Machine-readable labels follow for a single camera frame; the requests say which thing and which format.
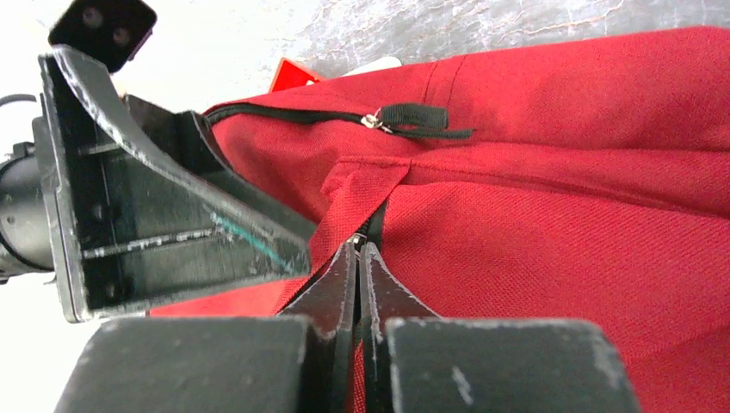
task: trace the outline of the seam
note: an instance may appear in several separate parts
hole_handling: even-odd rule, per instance
[[[421,98],[421,103],[423,103],[423,104],[428,104],[428,102],[426,100],[429,97],[429,89],[430,89],[430,86],[431,86],[431,78],[433,78],[433,74],[434,74],[434,72],[436,72],[436,68],[438,67],[439,64],[441,64],[441,61],[438,61],[438,62],[435,62],[434,63],[434,67],[431,69],[431,73],[429,73],[429,76],[426,79],[426,90],[424,90],[424,96]]]
[[[690,342],[693,342],[699,338],[703,338],[705,336],[710,336],[713,334],[717,334],[719,332],[722,332],[723,330],[730,330],[730,323],[722,323],[721,325],[717,325],[715,327],[710,327],[708,330],[705,330],[698,334],[693,334],[691,336],[686,336],[685,338],[680,338],[679,340],[676,340],[675,342],[668,343],[664,346],[658,346],[657,348],[648,351],[644,354],[638,354],[633,357],[626,357],[626,362],[637,362],[637,361],[644,361],[646,359],[652,358],[655,355],[659,353],[663,353],[667,350],[672,350],[676,347],[683,346],[684,344],[688,344]]]
[[[514,183],[531,183],[531,184],[539,184],[546,187],[549,187],[553,189],[554,191],[558,191],[564,194],[569,194],[572,196],[582,196],[582,197],[591,197],[591,198],[599,198],[603,200],[612,200],[615,202],[621,202],[625,204],[630,205],[636,205],[638,207],[644,207],[644,208],[652,208],[652,209],[659,209],[663,211],[670,211],[675,213],[688,213],[692,215],[698,215],[703,216],[705,218],[714,218],[714,219],[728,219],[730,217],[714,212],[714,211],[706,211],[702,209],[697,208],[691,208],[685,205],[682,205],[679,202],[673,201],[673,200],[657,200],[651,196],[648,195],[631,195],[631,194],[621,194],[621,193],[612,193],[610,191],[607,191],[605,189],[601,188],[594,188],[589,187],[585,185],[578,185],[573,183],[567,183],[567,182],[560,182],[560,181],[553,181],[549,179],[545,179],[539,176],[531,176],[531,175],[509,175],[509,174],[494,174],[492,172],[487,172],[483,170],[469,170],[469,169],[463,169],[463,168],[456,168],[456,167],[449,167],[449,166],[441,166],[441,165],[434,165],[432,163],[426,163],[423,161],[416,161],[413,159],[408,159],[407,161],[399,161],[399,160],[386,160],[386,159],[342,159],[338,161],[337,163],[358,163],[361,166],[364,164],[370,164],[374,166],[378,166],[381,168],[388,168],[388,167],[394,167],[394,166],[407,166],[410,169],[413,167],[416,168],[424,168],[427,170],[437,170],[437,171],[444,171],[444,172],[458,172],[462,174],[468,174],[472,176],[489,176],[493,178],[499,178],[504,179],[509,182]],[[438,182],[432,182],[432,183],[446,183],[446,182],[453,182],[449,180],[444,181],[438,181]]]
[[[461,62],[459,62],[459,65],[456,67],[456,72],[454,73],[454,78],[451,79],[451,88],[449,89],[449,98],[446,101],[446,108],[449,107],[449,104],[451,103],[451,95],[454,94],[454,86],[456,85],[456,78],[459,76],[459,71],[461,70],[461,67],[464,65],[464,62],[467,61],[467,56],[461,58]]]

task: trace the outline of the black plastic part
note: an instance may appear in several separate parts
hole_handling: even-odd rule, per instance
[[[398,412],[640,411],[594,324],[392,318],[387,337]]]
[[[435,317],[436,314],[395,279],[373,243],[366,243],[360,251],[359,274],[366,409],[368,413],[389,412],[391,383],[386,321],[390,317]]]
[[[55,411],[323,412],[317,353],[305,317],[112,320]]]
[[[357,257],[351,243],[343,244],[326,271],[280,315],[306,315],[319,332],[322,353],[319,385],[327,397],[327,411],[346,410],[351,385],[353,327],[356,305]]]
[[[157,14],[140,0],[76,0],[48,35],[48,42],[68,45],[116,72],[152,34]]]
[[[35,157],[26,154],[0,165],[0,197],[0,241],[24,267],[20,273],[13,271],[12,265],[3,265],[5,262],[0,256],[0,275],[53,270],[46,208]]]
[[[35,156],[69,321],[309,272],[314,223],[218,163],[199,115],[121,102],[102,65],[55,54],[40,58]]]

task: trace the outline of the screw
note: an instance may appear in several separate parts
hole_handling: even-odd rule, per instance
[[[116,28],[114,30],[114,43],[119,47],[129,44],[129,32],[125,28]]]
[[[119,288],[117,287],[116,284],[114,284],[113,282],[110,282],[107,284],[105,292],[107,294],[107,297],[109,297],[110,299],[116,299],[117,293],[119,292]]]
[[[93,215],[94,219],[97,221],[104,222],[108,217],[107,208],[102,204],[94,204],[94,206],[91,207],[91,215]]]
[[[104,24],[104,15],[96,7],[87,7],[84,9],[82,19],[87,28],[97,29]]]

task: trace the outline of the stitching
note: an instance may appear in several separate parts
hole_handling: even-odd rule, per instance
[[[671,211],[676,213],[690,213],[693,215],[700,215],[707,218],[720,218],[720,219],[727,219],[728,216],[723,215],[721,213],[713,212],[713,211],[706,211],[702,209],[697,208],[690,208],[688,206],[682,205],[679,202],[676,202],[674,200],[656,200],[648,195],[631,195],[631,194],[615,194],[611,192],[607,192],[604,189],[600,188],[593,188],[588,187],[584,185],[577,185],[577,184],[571,184],[566,182],[559,182],[559,181],[552,181],[549,179],[545,179],[539,176],[530,176],[530,175],[500,175],[500,174],[494,174],[492,172],[486,172],[484,170],[471,170],[471,169],[464,169],[464,168],[456,168],[453,165],[451,166],[442,166],[442,165],[436,165],[433,163],[427,163],[424,161],[416,161],[413,159],[409,159],[408,161],[397,161],[397,160],[385,160],[385,159],[343,159],[339,161],[338,163],[359,163],[362,164],[371,164],[375,166],[379,166],[381,168],[388,168],[393,166],[407,166],[416,167],[416,168],[424,168],[427,170],[439,170],[444,172],[458,172],[462,174],[468,174],[473,176],[490,176],[493,178],[499,178],[504,179],[506,181],[515,182],[515,183],[532,183],[532,184],[540,184],[547,187],[550,187],[556,191],[560,191],[566,194],[570,194],[573,196],[583,196],[583,197],[595,197],[605,200],[612,200],[612,201],[618,201],[623,202],[631,205],[636,205],[639,207],[647,207],[647,208],[654,208],[654,209],[660,209],[665,211]]]
[[[461,58],[461,62],[459,62],[459,66],[456,67],[456,72],[454,73],[454,78],[451,79],[451,89],[449,89],[449,98],[446,101],[446,108],[448,108],[449,104],[451,103],[451,95],[454,94],[454,86],[456,85],[456,78],[459,76],[459,71],[461,70],[461,67],[464,65],[465,61],[467,61],[466,55],[463,58]]]
[[[429,89],[430,89],[430,86],[431,86],[431,78],[433,77],[433,74],[436,71],[436,68],[438,67],[439,64],[441,64],[441,61],[438,61],[438,62],[435,62],[434,63],[434,67],[433,67],[433,69],[431,69],[431,73],[429,73],[428,79],[426,79],[426,90],[424,90],[424,97],[421,98],[421,103],[423,103],[423,104],[427,104],[428,103],[426,100],[429,97]]]

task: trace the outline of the screw hole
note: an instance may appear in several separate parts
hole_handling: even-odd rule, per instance
[[[84,20],[84,25],[87,28],[97,29],[104,24],[104,16],[96,7],[87,7],[84,9],[82,19]]]
[[[116,28],[114,30],[114,43],[119,47],[129,44],[129,32],[125,28]]]

